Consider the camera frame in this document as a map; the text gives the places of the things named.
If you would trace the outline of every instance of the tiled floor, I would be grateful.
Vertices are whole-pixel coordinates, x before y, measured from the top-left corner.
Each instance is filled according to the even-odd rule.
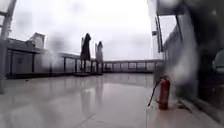
[[[0,96],[0,128],[176,128],[185,119],[185,126],[204,126],[185,110],[164,115],[147,109],[152,79],[106,74],[7,80],[6,94]]]

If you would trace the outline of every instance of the red fire extinguisher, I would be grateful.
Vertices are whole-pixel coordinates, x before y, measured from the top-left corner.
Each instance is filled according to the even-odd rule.
[[[160,96],[158,101],[160,110],[168,109],[169,92],[170,82],[166,77],[163,77],[160,83]]]

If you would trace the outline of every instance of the metal railing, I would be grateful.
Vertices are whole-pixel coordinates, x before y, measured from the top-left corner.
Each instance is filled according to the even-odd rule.
[[[82,61],[78,56],[60,54],[55,65],[52,55],[42,59],[43,52],[26,51],[8,48],[6,77],[29,78],[49,77],[58,75],[99,75],[102,73],[153,73],[155,65],[162,60],[136,60],[136,61],[104,61],[98,63],[95,59]]]

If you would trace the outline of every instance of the building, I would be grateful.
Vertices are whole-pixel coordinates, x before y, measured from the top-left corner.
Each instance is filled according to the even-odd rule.
[[[201,106],[220,123],[223,120],[224,75],[222,72],[224,15],[222,0],[172,1],[149,0],[152,20],[152,34],[156,37],[154,44],[165,60],[162,75],[168,75],[172,85],[177,86],[177,95],[190,99]],[[161,20],[173,17],[175,27],[164,40],[164,26]]]

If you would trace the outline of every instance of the sky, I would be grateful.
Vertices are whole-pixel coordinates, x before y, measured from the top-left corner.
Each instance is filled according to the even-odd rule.
[[[57,51],[80,54],[88,32],[92,57],[102,41],[105,60],[142,60],[151,59],[150,27],[147,0],[18,0],[10,37],[38,32],[46,49],[56,38],[63,42]]]

